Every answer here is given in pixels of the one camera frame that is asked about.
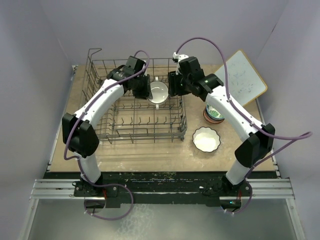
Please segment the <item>white cup with handle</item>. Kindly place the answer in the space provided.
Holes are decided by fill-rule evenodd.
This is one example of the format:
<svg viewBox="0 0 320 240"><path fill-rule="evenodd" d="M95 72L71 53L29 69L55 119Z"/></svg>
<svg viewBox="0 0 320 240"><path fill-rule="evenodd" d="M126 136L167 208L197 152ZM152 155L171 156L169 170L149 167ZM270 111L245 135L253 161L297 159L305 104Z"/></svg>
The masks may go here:
<svg viewBox="0 0 320 240"><path fill-rule="evenodd" d="M150 83L150 96L147 100L155 106L156 110L159 110L160 105L165 103L168 97L169 89L167 85L156 77L155 81Z"/></svg>

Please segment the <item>orange red patterned bowl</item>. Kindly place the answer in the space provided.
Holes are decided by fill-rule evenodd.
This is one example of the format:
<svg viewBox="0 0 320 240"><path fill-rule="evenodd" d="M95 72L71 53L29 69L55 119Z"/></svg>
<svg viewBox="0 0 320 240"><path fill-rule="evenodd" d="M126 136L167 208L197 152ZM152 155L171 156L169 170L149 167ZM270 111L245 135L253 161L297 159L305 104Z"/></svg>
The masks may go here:
<svg viewBox="0 0 320 240"><path fill-rule="evenodd" d="M210 124L220 124L224 121L224 119L212 119L205 112L203 113L203 117Z"/></svg>

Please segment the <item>green leaf patterned bowl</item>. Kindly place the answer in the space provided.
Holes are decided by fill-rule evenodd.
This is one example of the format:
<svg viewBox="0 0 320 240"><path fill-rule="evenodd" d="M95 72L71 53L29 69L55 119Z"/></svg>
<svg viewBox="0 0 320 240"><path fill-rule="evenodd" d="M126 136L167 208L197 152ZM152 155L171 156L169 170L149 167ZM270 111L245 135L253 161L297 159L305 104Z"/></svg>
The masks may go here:
<svg viewBox="0 0 320 240"><path fill-rule="evenodd" d="M224 120L225 118L210 104L206 105L206 112L212 118L216 120Z"/></svg>

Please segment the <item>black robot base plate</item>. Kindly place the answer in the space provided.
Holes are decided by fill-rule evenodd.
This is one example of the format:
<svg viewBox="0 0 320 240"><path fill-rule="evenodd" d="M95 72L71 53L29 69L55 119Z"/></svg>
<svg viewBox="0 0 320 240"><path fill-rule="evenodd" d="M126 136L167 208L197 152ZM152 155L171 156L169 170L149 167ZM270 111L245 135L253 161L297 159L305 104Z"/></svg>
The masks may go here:
<svg viewBox="0 0 320 240"><path fill-rule="evenodd" d="M89 208L119 208L130 203L239 208L240 199L252 193L246 181L224 188L223 172L103 172L101 176L104 187L94 187L83 179L72 183L74 196L83 197Z"/></svg>

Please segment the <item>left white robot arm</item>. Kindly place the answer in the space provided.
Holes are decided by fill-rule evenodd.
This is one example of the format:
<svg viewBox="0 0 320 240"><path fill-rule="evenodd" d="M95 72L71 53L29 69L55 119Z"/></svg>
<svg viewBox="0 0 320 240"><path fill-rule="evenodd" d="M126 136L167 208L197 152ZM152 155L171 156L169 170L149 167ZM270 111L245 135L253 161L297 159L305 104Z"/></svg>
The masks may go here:
<svg viewBox="0 0 320 240"><path fill-rule="evenodd" d="M65 113L62 117L63 158L66 161L76 160L80 176L87 182L85 190L91 196L101 194L104 187L95 155L99 146L95 127L109 107L129 89L129 82L138 86L148 83L146 70L149 63L149 57L142 60L130 56L126 64L107 75L102 86L83 107L74 114Z"/></svg>

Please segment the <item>white fluted bowl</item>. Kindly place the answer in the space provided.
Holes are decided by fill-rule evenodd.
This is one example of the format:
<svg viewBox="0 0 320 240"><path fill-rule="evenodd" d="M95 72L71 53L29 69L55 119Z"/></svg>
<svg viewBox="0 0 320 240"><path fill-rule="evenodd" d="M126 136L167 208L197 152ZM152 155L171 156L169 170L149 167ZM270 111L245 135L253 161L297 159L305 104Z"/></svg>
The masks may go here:
<svg viewBox="0 0 320 240"><path fill-rule="evenodd" d="M192 143L203 153L213 153L221 145L221 138L217 131L210 127L200 127L192 135Z"/></svg>

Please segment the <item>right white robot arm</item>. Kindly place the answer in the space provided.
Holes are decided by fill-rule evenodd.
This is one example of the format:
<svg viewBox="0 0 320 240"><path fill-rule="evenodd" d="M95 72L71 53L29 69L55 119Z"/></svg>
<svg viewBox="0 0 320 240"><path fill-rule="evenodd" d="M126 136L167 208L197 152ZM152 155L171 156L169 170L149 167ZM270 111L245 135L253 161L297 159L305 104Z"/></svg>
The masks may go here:
<svg viewBox="0 0 320 240"><path fill-rule="evenodd" d="M222 80L215 74L205 75L194 56L173 54L176 70L168 73L169 94L183 96L193 94L213 106L233 127L241 145L235 150L235 162L222 178L222 190L228 196L240 190L240 184L253 165L263 159L273 146L275 128L264 125L248 113L232 96Z"/></svg>

